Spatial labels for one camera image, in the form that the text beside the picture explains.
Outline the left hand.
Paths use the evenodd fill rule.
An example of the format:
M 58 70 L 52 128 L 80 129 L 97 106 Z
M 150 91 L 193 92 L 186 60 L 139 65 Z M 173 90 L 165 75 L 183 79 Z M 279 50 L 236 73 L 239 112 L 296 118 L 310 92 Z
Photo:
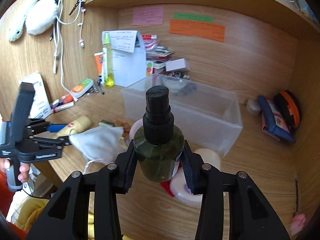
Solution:
M 3 174 L 7 174 L 7 170 L 10 168 L 10 161 L 8 159 L 0 159 L 0 168 Z M 29 180 L 29 164 L 20 165 L 20 174 L 17 176 L 18 180 L 25 183 Z

